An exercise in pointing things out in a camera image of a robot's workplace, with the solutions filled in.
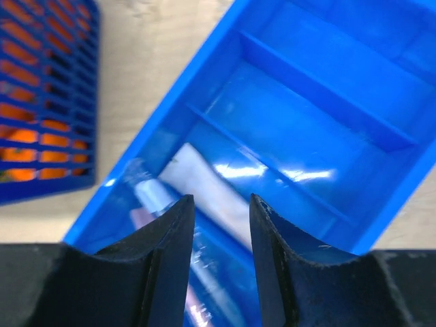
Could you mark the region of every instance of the orange object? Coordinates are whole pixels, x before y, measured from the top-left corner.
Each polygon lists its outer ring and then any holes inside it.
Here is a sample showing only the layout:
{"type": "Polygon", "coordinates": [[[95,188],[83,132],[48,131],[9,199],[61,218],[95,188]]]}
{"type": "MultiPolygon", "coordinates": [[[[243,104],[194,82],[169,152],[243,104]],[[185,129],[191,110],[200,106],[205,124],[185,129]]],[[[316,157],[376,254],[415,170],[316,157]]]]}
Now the orange object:
{"type": "MultiPolygon", "coordinates": [[[[59,121],[45,120],[42,122],[42,126],[52,129],[57,129],[59,131],[69,131],[69,127],[59,121]]],[[[30,129],[18,129],[8,140],[23,142],[23,143],[34,143],[37,142],[37,132],[30,129]]],[[[54,134],[44,133],[41,136],[41,144],[45,145],[55,145],[61,147],[67,147],[69,144],[69,139],[63,136],[58,136],[54,134]]],[[[83,141],[76,140],[73,143],[75,149],[87,148],[87,145],[83,141]]],[[[18,161],[18,162],[31,162],[37,159],[37,151],[33,149],[22,149],[22,148],[6,148],[3,151],[4,161],[18,161]]],[[[67,162],[68,153],[58,152],[58,151],[43,151],[40,155],[40,162],[67,162]]],[[[83,163],[86,162],[88,157],[83,154],[76,154],[73,156],[72,161],[83,163]]],[[[84,172],[83,169],[78,168],[73,170],[74,175],[80,175],[84,172]]],[[[35,170],[27,168],[17,168],[9,169],[3,175],[7,175],[13,181],[30,181],[35,178],[35,170]]],[[[44,168],[40,170],[40,179],[52,179],[52,178],[62,178],[67,174],[67,169],[65,168],[44,168]]]]}
{"type": "MultiPolygon", "coordinates": [[[[32,121],[33,120],[33,114],[30,112],[27,112],[26,110],[11,106],[9,104],[0,104],[0,116],[9,118],[9,119],[16,119],[17,121],[32,121]]],[[[0,138],[6,138],[9,135],[11,135],[14,131],[16,131],[16,128],[11,126],[4,126],[2,125],[0,127],[0,138]]]]}
{"type": "MultiPolygon", "coordinates": [[[[11,141],[33,143],[37,141],[37,134],[28,129],[19,129],[9,138],[11,141]]],[[[4,161],[30,162],[36,160],[36,151],[32,149],[6,148],[3,151],[4,161]]],[[[30,181],[35,178],[35,170],[31,168],[9,169],[5,175],[13,181],[30,181]]]]}
{"type": "MultiPolygon", "coordinates": [[[[85,142],[77,140],[77,141],[74,141],[73,148],[86,150],[87,149],[87,145],[86,145],[85,142]]],[[[87,162],[87,160],[88,160],[88,156],[87,155],[77,154],[77,155],[73,156],[73,162],[76,162],[76,163],[81,163],[82,164],[84,162],[87,162]]],[[[76,175],[76,176],[83,174],[83,172],[84,172],[84,169],[81,169],[81,168],[73,169],[73,175],[76,175]]]]}

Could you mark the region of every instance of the blue plastic crate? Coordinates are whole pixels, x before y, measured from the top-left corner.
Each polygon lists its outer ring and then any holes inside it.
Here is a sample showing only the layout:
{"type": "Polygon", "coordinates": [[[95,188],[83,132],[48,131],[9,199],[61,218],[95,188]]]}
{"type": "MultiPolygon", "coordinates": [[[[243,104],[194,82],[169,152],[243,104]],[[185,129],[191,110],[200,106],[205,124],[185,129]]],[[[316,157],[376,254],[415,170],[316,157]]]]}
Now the blue plastic crate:
{"type": "Polygon", "coordinates": [[[95,182],[99,9],[0,0],[0,204],[95,182]]]}
{"type": "Polygon", "coordinates": [[[413,1],[237,0],[65,240],[92,253],[133,232],[127,162],[157,176],[189,142],[247,200],[367,251],[436,161],[435,21],[413,1]]]}

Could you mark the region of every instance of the pink object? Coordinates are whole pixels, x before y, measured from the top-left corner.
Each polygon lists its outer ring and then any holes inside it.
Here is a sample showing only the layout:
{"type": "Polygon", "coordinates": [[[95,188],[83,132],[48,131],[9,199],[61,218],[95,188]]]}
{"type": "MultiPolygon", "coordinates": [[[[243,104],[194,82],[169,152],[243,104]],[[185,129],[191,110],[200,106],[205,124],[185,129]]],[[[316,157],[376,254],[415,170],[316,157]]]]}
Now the pink object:
{"type": "Polygon", "coordinates": [[[155,220],[154,216],[144,208],[131,210],[130,219],[137,230],[155,220]]]}

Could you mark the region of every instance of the beige floor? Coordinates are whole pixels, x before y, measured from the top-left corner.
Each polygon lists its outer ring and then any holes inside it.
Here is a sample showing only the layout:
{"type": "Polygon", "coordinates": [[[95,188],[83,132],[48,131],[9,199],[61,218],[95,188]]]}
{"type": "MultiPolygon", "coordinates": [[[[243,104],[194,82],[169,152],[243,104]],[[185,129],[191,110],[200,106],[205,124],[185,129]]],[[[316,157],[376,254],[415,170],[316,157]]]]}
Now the beige floor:
{"type": "MultiPolygon", "coordinates": [[[[131,142],[231,0],[101,0],[99,181],[131,142]]],[[[436,170],[376,247],[436,248],[436,170]]],[[[0,207],[0,241],[60,240],[95,187],[0,207]]]]}

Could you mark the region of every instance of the blue plastic bin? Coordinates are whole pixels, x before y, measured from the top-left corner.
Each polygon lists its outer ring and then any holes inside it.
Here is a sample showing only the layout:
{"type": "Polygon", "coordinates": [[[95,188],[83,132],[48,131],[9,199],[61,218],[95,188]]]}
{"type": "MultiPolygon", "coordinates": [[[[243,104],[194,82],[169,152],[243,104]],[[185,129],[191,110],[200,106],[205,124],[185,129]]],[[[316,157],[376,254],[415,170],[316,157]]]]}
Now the blue plastic bin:
{"type": "Polygon", "coordinates": [[[324,242],[367,251],[436,160],[435,22],[404,0],[237,0],[65,241],[92,253],[133,232],[127,162],[157,176],[189,142],[236,172],[221,177],[247,200],[258,193],[324,242]]]}
{"type": "Polygon", "coordinates": [[[0,204],[95,182],[99,10],[0,1],[0,204]]]}

